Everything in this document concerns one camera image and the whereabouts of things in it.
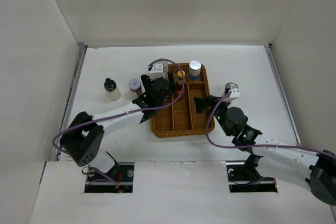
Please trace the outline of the white-lid jar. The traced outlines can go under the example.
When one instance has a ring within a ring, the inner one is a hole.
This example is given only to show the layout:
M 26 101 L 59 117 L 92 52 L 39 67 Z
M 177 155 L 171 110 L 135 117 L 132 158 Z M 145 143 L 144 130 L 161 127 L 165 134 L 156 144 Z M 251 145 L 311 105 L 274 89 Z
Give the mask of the white-lid jar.
M 128 82 L 128 86 L 131 92 L 131 95 L 134 99 L 138 98 L 142 94 L 142 83 L 141 80 L 133 78 Z

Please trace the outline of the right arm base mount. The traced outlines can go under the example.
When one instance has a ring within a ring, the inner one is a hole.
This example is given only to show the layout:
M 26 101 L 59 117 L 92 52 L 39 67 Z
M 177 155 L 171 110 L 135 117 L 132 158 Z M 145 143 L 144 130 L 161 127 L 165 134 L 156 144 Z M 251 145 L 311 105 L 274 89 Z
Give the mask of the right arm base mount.
M 277 193 L 274 178 L 262 177 L 256 171 L 260 157 L 250 154 L 245 161 L 226 163 L 229 191 L 231 193 Z

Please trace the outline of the silver-lid salt shaker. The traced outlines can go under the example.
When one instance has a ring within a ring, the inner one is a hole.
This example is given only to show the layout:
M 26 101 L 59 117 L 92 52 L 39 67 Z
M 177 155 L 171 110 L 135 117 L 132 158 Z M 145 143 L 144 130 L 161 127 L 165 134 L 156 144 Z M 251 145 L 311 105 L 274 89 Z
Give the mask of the silver-lid salt shaker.
M 198 81 L 201 74 L 202 64 L 198 60 L 189 62 L 188 78 L 190 81 Z
M 168 62 L 167 61 L 164 61 L 163 62 L 163 70 L 164 70 L 164 73 L 167 73 L 168 72 Z

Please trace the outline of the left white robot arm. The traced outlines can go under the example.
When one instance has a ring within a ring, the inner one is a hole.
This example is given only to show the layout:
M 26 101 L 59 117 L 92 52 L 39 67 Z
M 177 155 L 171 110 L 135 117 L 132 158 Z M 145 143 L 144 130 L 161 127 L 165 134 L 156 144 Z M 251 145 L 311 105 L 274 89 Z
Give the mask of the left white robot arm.
M 173 73 L 168 79 L 151 80 L 142 75 L 145 92 L 129 104 L 98 115 L 79 113 L 70 124 L 69 130 L 60 139 L 60 145 L 79 167 L 98 169 L 106 181 L 113 181 L 118 175 L 118 163 L 107 152 L 100 149 L 105 136 L 129 125 L 148 121 L 164 106 L 165 98 L 175 91 Z

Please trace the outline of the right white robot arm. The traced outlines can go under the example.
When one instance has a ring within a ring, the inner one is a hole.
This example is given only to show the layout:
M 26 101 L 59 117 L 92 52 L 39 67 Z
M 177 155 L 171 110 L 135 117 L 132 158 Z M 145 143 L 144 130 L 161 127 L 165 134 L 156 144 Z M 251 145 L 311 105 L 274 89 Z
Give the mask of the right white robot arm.
M 224 98 L 210 95 L 195 97 L 194 102 L 198 114 L 209 109 L 209 119 L 215 118 L 225 135 L 232 137 L 230 149 L 249 153 L 243 168 L 248 179 L 281 179 L 308 190 L 323 203 L 335 205 L 334 153 L 275 141 L 249 126 L 243 111 L 230 107 Z

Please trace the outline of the red sauce bottle yellow cap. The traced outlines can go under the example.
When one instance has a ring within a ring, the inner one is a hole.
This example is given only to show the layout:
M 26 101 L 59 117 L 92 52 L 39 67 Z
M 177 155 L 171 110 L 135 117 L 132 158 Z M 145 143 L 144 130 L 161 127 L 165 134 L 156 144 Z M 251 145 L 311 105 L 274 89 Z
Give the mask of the red sauce bottle yellow cap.
M 177 72 L 177 77 L 175 80 L 175 89 L 177 95 L 183 95 L 185 93 L 185 72 L 184 71 L 178 71 Z

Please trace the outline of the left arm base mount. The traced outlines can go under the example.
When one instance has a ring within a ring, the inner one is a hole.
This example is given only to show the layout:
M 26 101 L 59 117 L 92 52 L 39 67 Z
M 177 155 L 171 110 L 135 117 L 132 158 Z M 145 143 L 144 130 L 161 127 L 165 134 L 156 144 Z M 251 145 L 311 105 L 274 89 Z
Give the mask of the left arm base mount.
M 96 168 L 85 166 L 81 171 L 86 176 L 85 193 L 132 193 L 134 168 L 134 163 L 117 163 L 104 174 Z

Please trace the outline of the black-cap white sauce bottle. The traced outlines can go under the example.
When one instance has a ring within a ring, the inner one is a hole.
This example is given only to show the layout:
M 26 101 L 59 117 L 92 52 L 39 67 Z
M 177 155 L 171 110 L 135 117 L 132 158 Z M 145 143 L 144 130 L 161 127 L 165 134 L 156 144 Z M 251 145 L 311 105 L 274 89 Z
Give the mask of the black-cap white sauce bottle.
M 116 82 L 110 78 L 106 78 L 104 82 L 104 88 L 108 98 L 112 101 L 120 99 L 121 93 Z

